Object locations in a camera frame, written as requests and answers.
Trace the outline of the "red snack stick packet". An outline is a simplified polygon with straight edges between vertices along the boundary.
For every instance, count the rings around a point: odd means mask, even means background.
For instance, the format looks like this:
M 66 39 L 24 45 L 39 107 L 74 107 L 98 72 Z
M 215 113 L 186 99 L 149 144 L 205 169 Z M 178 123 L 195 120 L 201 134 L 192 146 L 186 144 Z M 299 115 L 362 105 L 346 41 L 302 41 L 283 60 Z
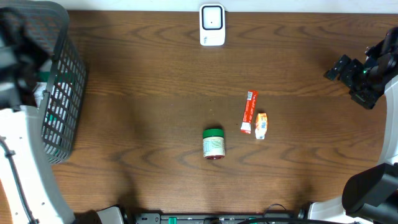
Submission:
M 244 134 L 251 133 L 251 123 L 255 112 L 255 107 L 258 98 L 258 91 L 249 90 L 246 98 L 246 105 L 243 114 L 243 122 L 240 131 Z

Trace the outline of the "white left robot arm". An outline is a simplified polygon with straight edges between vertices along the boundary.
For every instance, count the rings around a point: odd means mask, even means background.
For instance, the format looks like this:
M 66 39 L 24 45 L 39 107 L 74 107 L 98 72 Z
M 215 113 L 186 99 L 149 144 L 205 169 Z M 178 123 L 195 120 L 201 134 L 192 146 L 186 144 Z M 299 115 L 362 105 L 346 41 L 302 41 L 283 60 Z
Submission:
M 13 223 L 73 223 L 44 151 L 34 90 L 50 55 L 28 35 L 27 18 L 1 8 L 1 185 Z

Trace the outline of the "green lid jar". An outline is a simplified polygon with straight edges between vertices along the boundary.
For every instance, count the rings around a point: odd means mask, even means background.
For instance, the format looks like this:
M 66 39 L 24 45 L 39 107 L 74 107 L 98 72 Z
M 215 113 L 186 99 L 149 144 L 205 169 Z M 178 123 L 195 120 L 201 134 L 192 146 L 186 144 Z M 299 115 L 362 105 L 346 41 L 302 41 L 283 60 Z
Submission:
M 225 156 L 224 131 L 222 129 L 206 129 L 203 131 L 203 157 L 217 160 Z

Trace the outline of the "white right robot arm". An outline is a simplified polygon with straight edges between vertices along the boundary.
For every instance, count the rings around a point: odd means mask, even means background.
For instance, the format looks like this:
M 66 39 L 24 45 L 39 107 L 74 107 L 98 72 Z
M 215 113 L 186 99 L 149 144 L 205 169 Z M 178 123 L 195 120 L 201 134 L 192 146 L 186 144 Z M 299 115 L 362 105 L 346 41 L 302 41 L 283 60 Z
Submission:
M 376 166 L 352 176 L 341 196 L 312 203 L 300 217 L 312 223 L 397 223 L 397 28 L 365 52 L 366 61 L 342 55 L 325 74 L 349 89 L 351 99 L 371 110 L 386 98 L 386 127 Z

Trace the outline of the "orange small snack packet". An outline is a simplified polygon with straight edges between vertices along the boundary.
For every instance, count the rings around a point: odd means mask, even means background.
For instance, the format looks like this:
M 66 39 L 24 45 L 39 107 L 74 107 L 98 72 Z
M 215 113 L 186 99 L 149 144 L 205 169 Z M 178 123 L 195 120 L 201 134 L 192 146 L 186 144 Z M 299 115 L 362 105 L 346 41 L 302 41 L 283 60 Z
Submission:
M 255 122 L 256 139 L 264 139 L 268 129 L 268 117 L 266 113 L 258 113 Z

